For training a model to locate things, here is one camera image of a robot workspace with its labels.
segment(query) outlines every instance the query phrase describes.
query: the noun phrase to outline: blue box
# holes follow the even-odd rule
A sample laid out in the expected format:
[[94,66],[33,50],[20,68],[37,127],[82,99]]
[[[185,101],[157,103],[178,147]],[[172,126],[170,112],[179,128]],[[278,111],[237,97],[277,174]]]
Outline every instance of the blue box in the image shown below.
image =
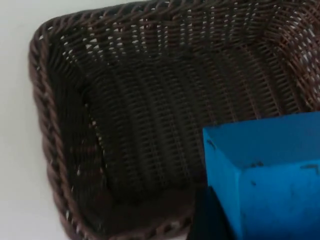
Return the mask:
[[203,129],[208,185],[237,240],[320,239],[320,112]]

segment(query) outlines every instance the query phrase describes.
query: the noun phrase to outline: box top face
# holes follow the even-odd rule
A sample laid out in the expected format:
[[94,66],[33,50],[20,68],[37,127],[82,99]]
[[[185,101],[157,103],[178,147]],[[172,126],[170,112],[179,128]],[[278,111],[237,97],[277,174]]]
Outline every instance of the box top face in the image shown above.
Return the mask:
[[320,112],[227,123],[204,129],[238,168],[320,160]]

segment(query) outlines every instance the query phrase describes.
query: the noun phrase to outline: wicker basket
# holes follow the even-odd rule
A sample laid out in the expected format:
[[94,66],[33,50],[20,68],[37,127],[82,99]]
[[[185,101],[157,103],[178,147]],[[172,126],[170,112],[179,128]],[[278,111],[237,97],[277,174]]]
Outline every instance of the wicker basket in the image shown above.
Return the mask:
[[44,23],[30,74],[69,237],[188,231],[202,127],[318,110],[319,36],[317,0],[135,2]]

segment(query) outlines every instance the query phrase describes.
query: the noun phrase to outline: brown wicker basket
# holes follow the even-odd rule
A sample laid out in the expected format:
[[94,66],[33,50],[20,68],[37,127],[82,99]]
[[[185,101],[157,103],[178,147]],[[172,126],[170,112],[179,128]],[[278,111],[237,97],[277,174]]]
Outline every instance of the brown wicker basket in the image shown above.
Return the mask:
[[160,0],[44,23],[30,74],[73,240],[188,231],[202,127],[320,106],[320,1]]

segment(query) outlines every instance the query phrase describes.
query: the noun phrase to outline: white surface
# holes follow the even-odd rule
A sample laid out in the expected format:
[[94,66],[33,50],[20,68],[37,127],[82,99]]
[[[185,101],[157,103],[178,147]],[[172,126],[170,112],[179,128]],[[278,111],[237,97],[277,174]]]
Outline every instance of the white surface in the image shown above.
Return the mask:
[[50,18],[121,2],[0,1],[0,240],[67,240],[47,181],[28,75],[33,33]]

